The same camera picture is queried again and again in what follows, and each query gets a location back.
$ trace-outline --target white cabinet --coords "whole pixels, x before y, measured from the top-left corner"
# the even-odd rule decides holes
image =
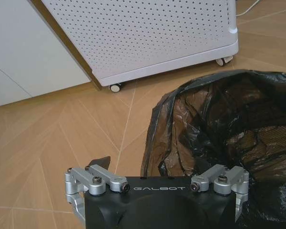
[[[31,96],[90,81],[27,0],[0,0],[0,69]]]
[[[0,71],[0,105],[27,98],[30,98],[30,95]]]

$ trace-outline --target caster wheel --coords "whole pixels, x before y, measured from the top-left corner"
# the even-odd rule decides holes
[[[219,66],[225,66],[227,63],[229,63],[233,59],[233,56],[228,56],[220,59],[216,59],[216,63]]]
[[[122,87],[121,83],[116,83],[116,84],[110,85],[109,89],[110,89],[110,91],[117,93],[121,90],[121,87]]]

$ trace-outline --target logo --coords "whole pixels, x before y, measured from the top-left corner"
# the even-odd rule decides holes
[[[185,187],[134,187],[133,188],[136,191],[144,191],[144,190],[153,190],[153,191],[175,191],[175,190],[184,190]]]

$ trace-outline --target white perforated panel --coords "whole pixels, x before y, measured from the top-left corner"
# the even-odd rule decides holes
[[[234,43],[230,1],[43,0],[98,78]]]

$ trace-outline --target wooden floor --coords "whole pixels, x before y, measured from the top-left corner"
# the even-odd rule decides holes
[[[238,0],[242,12],[255,0]],[[110,171],[140,173],[152,108],[182,83],[231,69],[286,72],[286,0],[262,0],[238,19],[240,51],[214,62],[129,82],[113,94],[91,84],[0,107],[0,229],[79,229],[64,172],[110,155]]]

